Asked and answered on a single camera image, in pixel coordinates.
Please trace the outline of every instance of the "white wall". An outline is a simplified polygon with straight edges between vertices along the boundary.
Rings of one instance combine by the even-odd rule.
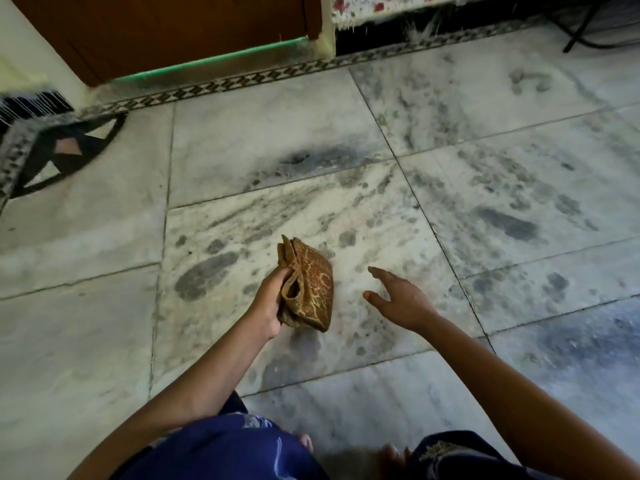
[[[75,109],[87,87],[11,0],[0,0],[0,93],[49,86]]]

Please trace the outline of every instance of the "hand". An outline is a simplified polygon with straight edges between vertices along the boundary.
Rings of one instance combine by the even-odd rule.
[[[379,267],[369,266],[369,272],[382,281],[391,301],[373,291],[365,291],[362,295],[389,321],[407,330],[418,331],[425,316],[438,314],[416,285]]]
[[[268,340],[274,338],[280,331],[280,320],[278,320],[280,290],[282,290],[284,282],[289,279],[292,273],[292,268],[280,266],[270,272],[262,280],[252,304],[244,314],[258,322]]]

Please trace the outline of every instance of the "decorative tile border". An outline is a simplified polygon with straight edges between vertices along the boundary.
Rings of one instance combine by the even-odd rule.
[[[443,47],[469,40],[483,39],[495,35],[502,35],[542,23],[541,18],[532,18],[527,21],[512,20],[496,23],[476,29],[462,30],[443,35],[436,35],[420,42],[406,42],[396,45],[367,50],[357,54],[344,55],[331,60],[318,60],[295,64],[288,67],[254,72],[236,77],[227,77],[204,84],[196,84],[156,94],[125,99],[117,102],[87,107],[76,113],[44,116],[31,120],[20,120],[12,124],[9,131],[0,144],[0,213],[9,199],[9,195],[20,175],[27,160],[31,147],[38,133],[52,126],[68,125],[79,121],[85,121],[107,114],[133,111],[144,107],[166,104],[173,101],[182,101],[198,96],[213,93],[223,93],[234,89],[247,88],[276,80],[290,79],[300,75],[322,72],[339,67],[360,64],[373,60],[386,59],[396,55],[410,54],[429,48]]]

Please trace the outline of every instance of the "white marble tile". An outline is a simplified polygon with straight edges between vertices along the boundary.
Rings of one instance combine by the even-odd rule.
[[[482,335],[395,161],[261,189],[169,212],[154,392],[167,386],[246,310],[276,266],[281,234],[333,263],[331,328],[284,328],[239,386],[251,394],[427,348],[362,298],[381,290],[367,265],[410,278],[466,332]]]
[[[459,277],[640,233],[640,133],[613,112],[399,161]]]
[[[0,298],[162,259],[173,106],[133,111],[85,168],[8,202]]]
[[[580,44],[568,54],[562,49],[569,37],[555,25],[545,25],[518,32],[526,47],[554,63],[590,93],[612,106],[640,102],[640,46],[595,50]],[[599,43],[615,43],[640,37],[640,27],[591,34],[588,39]]]
[[[347,69],[177,103],[170,205],[392,157]]]
[[[0,301],[0,477],[66,478],[146,402],[158,271]]]
[[[351,68],[396,156],[594,111],[562,71],[518,33]]]
[[[498,356],[640,461],[640,299],[490,339]]]
[[[640,238],[461,281],[487,333],[640,294]]]
[[[335,465],[335,460],[350,454],[375,451],[386,443],[401,451],[414,449],[423,437],[452,429],[475,431],[515,461],[480,405],[435,351],[243,400],[250,412],[281,428],[309,434],[314,453],[330,470],[348,466]]]
[[[621,107],[616,113],[627,120],[627,122],[640,131],[640,104],[631,104],[631,106]]]

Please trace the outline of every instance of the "brown cloth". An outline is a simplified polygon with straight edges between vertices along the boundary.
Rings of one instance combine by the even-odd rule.
[[[325,332],[333,307],[331,263],[297,237],[290,241],[282,236],[282,240],[278,264],[293,268],[293,274],[282,287],[278,319],[292,327],[305,324]]]

